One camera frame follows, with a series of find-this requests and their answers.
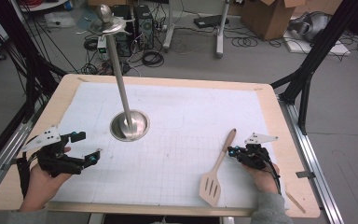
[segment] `forearm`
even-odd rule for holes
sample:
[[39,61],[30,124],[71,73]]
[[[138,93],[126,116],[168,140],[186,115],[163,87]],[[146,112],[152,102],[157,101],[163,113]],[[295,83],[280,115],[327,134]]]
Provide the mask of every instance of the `forearm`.
[[252,215],[252,224],[293,223],[285,214],[284,199],[275,193],[260,193],[258,195],[258,210]]
[[45,207],[33,212],[10,211],[7,217],[7,224],[44,224],[48,215]]

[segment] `spatula handle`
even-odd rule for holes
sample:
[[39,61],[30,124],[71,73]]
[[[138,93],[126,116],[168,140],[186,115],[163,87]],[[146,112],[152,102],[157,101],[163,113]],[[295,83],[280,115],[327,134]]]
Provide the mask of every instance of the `spatula handle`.
[[217,169],[219,169],[220,163],[222,163],[223,158],[225,158],[226,152],[227,152],[227,148],[229,146],[231,146],[232,141],[235,138],[235,134],[237,133],[236,129],[231,130],[231,132],[229,132],[228,137],[226,139],[225,144],[223,145],[222,148],[222,152],[220,152],[220,156],[217,159],[216,163],[214,164],[214,167],[212,169],[212,172],[217,173]]

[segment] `black post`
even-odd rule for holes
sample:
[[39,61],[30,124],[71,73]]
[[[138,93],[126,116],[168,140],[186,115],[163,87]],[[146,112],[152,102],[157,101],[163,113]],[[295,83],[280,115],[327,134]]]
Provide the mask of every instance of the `black post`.
[[343,0],[300,67],[293,74],[271,83],[274,89],[289,83],[286,90],[279,95],[280,99],[289,105],[293,105],[302,92],[298,125],[303,134],[307,134],[306,116],[312,76],[357,13],[358,0]]

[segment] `wooden spatula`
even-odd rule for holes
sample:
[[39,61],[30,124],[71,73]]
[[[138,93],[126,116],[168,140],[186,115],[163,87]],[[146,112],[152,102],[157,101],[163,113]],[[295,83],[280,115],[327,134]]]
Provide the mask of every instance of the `wooden spatula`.
[[212,171],[204,174],[201,177],[200,197],[213,207],[216,207],[217,202],[219,201],[221,191],[219,181],[217,180],[217,170],[219,169],[220,163],[222,163],[222,160],[226,155],[227,148],[234,140],[236,133],[236,129],[231,130],[231,132],[228,134],[225,144],[223,145],[222,152],[220,152],[220,156],[217,159]]

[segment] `headphones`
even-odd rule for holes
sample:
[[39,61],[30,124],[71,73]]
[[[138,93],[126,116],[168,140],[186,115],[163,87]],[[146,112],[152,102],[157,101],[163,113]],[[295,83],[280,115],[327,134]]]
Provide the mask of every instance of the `headphones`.
[[331,16],[320,11],[306,12],[301,17],[290,20],[287,30],[295,30],[305,40],[314,43],[330,19]]

